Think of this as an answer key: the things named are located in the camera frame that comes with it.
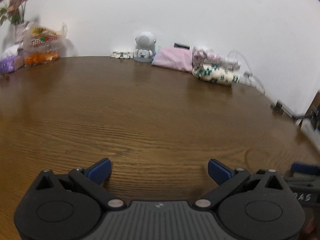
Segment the pink artificial flowers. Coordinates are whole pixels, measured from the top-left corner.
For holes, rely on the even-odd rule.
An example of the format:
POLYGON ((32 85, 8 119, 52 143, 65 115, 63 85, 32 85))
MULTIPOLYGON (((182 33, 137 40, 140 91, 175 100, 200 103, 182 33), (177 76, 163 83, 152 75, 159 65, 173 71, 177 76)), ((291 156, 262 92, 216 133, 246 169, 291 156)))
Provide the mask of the pink artificial flowers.
POLYGON ((25 22, 25 8, 29 0, 1 0, 1 25, 9 21, 11 25, 25 22))

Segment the white letter ornament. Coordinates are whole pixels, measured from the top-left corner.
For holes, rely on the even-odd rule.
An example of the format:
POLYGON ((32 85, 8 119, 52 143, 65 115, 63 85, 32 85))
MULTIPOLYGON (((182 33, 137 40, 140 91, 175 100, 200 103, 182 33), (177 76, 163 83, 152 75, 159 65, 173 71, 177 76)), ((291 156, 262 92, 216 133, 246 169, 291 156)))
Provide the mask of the white letter ornament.
POLYGON ((132 51, 111 51, 111 57, 115 59, 133 59, 134 52, 132 51))

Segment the clear snack bag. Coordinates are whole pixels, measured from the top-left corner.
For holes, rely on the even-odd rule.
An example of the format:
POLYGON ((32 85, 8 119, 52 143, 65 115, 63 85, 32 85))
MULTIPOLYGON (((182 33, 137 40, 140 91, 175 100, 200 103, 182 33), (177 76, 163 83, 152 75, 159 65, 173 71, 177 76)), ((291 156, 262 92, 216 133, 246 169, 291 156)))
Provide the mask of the clear snack bag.
POLYGON ((43 27, 35 22, 27 24, 21 44, 26 67, 47 64, 60 58, 60 50, 67 36, 67 24, 60 30, 43 27))

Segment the white robot figurine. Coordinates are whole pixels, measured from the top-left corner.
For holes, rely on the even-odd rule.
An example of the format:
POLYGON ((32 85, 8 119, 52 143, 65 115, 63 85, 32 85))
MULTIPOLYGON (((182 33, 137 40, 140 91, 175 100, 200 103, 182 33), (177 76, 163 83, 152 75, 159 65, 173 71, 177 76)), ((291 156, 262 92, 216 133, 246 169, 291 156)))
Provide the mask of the white robot figurine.
POLYGON ((153 33, 144 31, 136 38, 136 48, 133 59, 137 62, 152 62, 156 39, 153 33))

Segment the purple tissue pack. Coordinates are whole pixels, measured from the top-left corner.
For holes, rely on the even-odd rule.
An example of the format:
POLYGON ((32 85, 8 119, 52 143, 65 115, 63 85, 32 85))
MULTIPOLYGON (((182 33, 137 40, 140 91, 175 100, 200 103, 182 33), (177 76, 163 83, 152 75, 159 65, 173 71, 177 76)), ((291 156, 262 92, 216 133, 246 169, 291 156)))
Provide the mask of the purple tissue pack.
POLYGON ((15 72, 24 66, 22 48, 16 44, 1 54, 1 75, 15 72))

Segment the white power strip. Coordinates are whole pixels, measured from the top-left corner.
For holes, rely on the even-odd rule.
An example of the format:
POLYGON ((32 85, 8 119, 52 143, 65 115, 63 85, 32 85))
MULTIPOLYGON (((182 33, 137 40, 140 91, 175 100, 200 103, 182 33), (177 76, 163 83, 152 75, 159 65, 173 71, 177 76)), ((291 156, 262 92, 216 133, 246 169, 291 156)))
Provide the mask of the white power strip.
POLYGON ((244 72, 244 74, 240 76, 239 83, 254 88, 257 87, 254 75, 251 72, 244 72))

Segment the pink floral garment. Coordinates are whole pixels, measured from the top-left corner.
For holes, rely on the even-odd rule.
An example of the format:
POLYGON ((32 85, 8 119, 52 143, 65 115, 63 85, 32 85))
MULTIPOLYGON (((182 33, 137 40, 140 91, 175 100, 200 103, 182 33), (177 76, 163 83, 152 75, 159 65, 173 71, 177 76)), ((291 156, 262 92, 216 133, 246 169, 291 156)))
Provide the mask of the pink floral garment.
POLYGON ((192 51, 193 67, 200 68, 204 64, 217 65, 227 70, 236 72, 240 70, 240 63, 219 54, 215 54, 212 49, 194 47, 192 51))

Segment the folded pink cloth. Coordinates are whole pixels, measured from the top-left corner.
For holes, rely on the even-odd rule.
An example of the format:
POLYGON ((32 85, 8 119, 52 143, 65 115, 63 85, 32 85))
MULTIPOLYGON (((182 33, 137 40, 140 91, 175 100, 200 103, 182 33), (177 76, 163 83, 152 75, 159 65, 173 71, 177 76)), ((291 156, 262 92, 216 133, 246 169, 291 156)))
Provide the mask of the folded pink cloth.
POLYGON ((175 47, 159 48, 151 64, 157 67, 190 73, 193 68, 192 51, 175 47))

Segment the cream green-flower folded cloth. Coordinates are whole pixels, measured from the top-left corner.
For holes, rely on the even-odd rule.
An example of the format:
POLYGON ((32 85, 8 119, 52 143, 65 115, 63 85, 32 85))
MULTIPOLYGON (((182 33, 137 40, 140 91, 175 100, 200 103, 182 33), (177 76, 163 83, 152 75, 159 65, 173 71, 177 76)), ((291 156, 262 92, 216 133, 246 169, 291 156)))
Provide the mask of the cream green-flower folded cloth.
POLYGON ((216 64, 203 64, 202 66, 194 67, 191 73, 199 80, 222 86, 231 86, 240 82, 239 74, 216 64))

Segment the small black box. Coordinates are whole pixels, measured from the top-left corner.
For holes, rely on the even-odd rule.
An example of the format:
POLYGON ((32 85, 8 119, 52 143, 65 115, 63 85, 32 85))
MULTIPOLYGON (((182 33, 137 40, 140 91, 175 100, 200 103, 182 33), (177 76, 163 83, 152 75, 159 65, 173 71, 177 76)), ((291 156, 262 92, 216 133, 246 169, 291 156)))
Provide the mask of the small black box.
POLYGON ((181 44, 181 43, 174 43, 174 48, 190 50, 190 47, 188 45, 181 44))

